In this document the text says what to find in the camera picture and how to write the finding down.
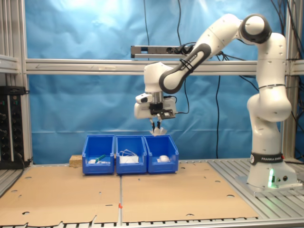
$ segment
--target aluminum frame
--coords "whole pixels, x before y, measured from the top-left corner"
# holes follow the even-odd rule
[[[293,12],[303,8],[302,0],[289,0]],[[302,31],[302,14],[297,13],[298,31]],[[73,59],[27,59],[26,30],[25,30],[25,9],[24,0],[0,0],[0,85],[24,86],[27,90],[28,74],[44,75],[143,75],[143,68],[152,61],[133,60],[73,60]],[[288,44],[288,59],[294,58],[295,38],[291,30],[290,20],[287,12],[286,37]],[[173,67],[179,61],[163,61],[163,63]],[[256,61],[208,61],[199,66],[192,75],[255,75]],[[296,112],[298,84],[297,75],[304,74],[304,60],[288,62],[286,69],[286,85],[288,88],[288,98]],[[31,145],[31,125],[29,110],[29,95],[22,96],[22,122],[23,139],[26,159],[32,157]],[[282,150],[287,158],[294,157],[295,146],[295,123],[291,118],[282,124]],[[249,172],[247,160],[208,160],[238,192],[241,196],[257,210],[262,219],[224,219],[224,220],[188,220],[188,221],[164,221],[152,223],[122,223],[121,209],[119,211],[118,224],[60,224],[57,228],[86,228],[86,227],[300,227],[304,225],[304,218],[297,217],[298,209],[304,212],[304,196],[297,197],[294,192],[268,193],[253,198],[248,192],[244,192],[241,186],[235,181],[240,175]],[[303,167],[291,165],[298,172],[304,172]],[[10,186],[17,178],[20,171],[0,171],[0,194]]]
[[[298,35],[301,38],[302,35],[302,21],[303,21],[303,1],[302,0],[288,0],[293,15],[289,14],[289,11],[286,12],[286,39],[287,39],[287,59],[297,59],[299,57],[297,50],[297,39],[294,36],[293,29],[291,26],[290,17],[294,21],[297,21],[297,31]],[[298,105],[298,91],[299,91],[299,82],[298,75],[301,71],[295,71],[297,67],[301,65],[303,60],[289,60],[286,68],[286,87],[287,97],[292,106],[292,112],[294,115],[297,113]],[[281,124],[281,148],[283,155],[286,158],[294,158],[295,156],[295,135],[296,135],[296,122],[293,119],[292,115],[289,116]]]
[[[29,90],[26,57],[24,0],[0,0],[0,86],[23,86]],[[21,111],[24,160],[27,161],[32,158],[29,95],[21,96]]]
[[[289,0],[293,17],[297,15],[298,32],[302,32],[302,0]],[[143,75],[151,61],[137,60],[77,60],[77,59],[28,59],[26,47],[24,0],[0,0],[0,85],[24,86],[29,89],[28,74],[43,75]],[[287,58],[296,57],[289,13],[286,13]],[[171,67],[179,61],[163,61]],[[192,75],[255,75],[256,61],[208,61],[201,64]],[[286,68],[287,95],[293,112],[297,109],[297,75],[304,74],[304,60],[288,61]],[[29,95],[21,97],[23,138],[26,159],[32,157]],[[295,122],[289,117],[281,124],[282,152],[286,158],[294,157]]]

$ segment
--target blue plastic bin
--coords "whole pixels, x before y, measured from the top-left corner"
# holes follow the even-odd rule
[[[148,151],[149,173],[172,173],[179,168],[179,152],[169,135],[144,136]],[[170,162],[157,162],[161,155],[167,155]]]
[[[119,152],[126,149],[137,154],[139,163],[120,163]],[[116,172],[117,174],[147,172],[147,150],[142,135],[116,137]]]
[[[82,151],[82,172],[84,174],[114,173],[114,135],[88,135]],[[106,155],[101,161],[109,164],[88,164],[91,159]]]

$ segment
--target white cable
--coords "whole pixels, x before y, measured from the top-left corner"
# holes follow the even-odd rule
[[[120,151],[119,154],[120,154],[120,153],[123,153],[121,156],[124,156],[124,154],[126,154],[126,156],[137,156],[136,153],[134,153],[134,152],[132,152],[132,151],[130,151],[130,150],[128,150],[128,149],[126,149],[126,150],[124,150],[124,151]]]

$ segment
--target cardboard sheet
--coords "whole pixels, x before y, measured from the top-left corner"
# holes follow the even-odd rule
[[[258,217],[207,163],[176,174],[123,176],[123,222]]]
[[[0,198],[0,226],[49,227],[117,222],[119,176],[84,176],[81,168],[33,167]]]

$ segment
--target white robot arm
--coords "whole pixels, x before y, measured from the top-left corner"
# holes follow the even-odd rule
[[[176,108],[175,99],[166,98],[162,93],[178,92],[195,68],[234,39],[242,39],[258,48],[256,79],[259,94],[252,96],[247,103],[253,131],[248,183],[261,189],[294,187],[298,184],[296,174],[283,161],[276,126],[276,122],[285,120],[291,113],[285,89],[286,41],[283,35],[272,33],[262,15],[252,14],[244,20],[231,14],[224,15],[201,35],[190,54],[175,68],[161,62],[147,65],[144,69],[145,93],[136,97],[135,117],[150,118],[151,133],[164,134],[160,121],[174,118]],[[159,119],[157,127],[153,117]]]

